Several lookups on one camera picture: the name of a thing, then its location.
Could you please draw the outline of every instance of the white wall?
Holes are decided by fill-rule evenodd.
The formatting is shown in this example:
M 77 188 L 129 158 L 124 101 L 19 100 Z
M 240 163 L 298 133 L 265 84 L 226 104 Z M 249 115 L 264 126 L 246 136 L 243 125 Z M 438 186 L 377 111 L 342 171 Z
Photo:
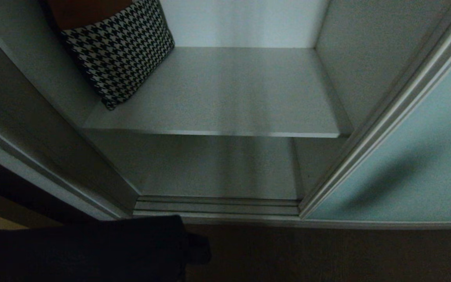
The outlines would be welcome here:
M 313 48 L 329 0 L 161 0 L 177 46 Z
M 81 126 L 100 100 L 48 27 L 37 0 L 0 0 L 0 48 L 74 125 Z
M 310 218 L 451 221 L 451 71 Z
M 333 0 L 316 50 L 354 128 L 399 78 L 451 0 Z

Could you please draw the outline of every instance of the pillow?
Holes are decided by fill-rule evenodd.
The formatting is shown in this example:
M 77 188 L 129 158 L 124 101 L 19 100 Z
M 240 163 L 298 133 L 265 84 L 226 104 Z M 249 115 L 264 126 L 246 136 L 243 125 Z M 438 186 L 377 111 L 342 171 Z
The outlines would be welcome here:
M 175 47 L 158 0 L 48 0 L 54 29 L 109 110 Z

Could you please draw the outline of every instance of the dark fabric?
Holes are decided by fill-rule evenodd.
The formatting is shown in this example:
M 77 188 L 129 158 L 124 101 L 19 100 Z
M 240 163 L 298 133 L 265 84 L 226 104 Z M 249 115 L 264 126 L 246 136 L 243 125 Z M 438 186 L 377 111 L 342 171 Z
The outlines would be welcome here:
M 208 264 L 211 260 L 210 242 L 208 241 L 208 238 L 189 233 L 188 241 L 188 263 Z
M 175 282 L 188 254 L 178 216 L 0 231 L 0 282 Z

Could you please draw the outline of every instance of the floor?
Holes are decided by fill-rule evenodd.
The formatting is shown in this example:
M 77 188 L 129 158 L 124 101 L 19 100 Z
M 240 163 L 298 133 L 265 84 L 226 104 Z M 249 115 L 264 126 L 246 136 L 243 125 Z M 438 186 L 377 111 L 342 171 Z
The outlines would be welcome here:
M 451 282 L 451 230 L 188 225 L 213 258 L 189 282 Z

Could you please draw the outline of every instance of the closet door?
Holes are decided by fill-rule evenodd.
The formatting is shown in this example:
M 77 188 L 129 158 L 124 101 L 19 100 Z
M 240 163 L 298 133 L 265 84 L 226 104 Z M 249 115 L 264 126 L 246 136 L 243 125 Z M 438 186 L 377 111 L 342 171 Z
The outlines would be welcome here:
M 451 222 L 451 70 L 308 219 Z

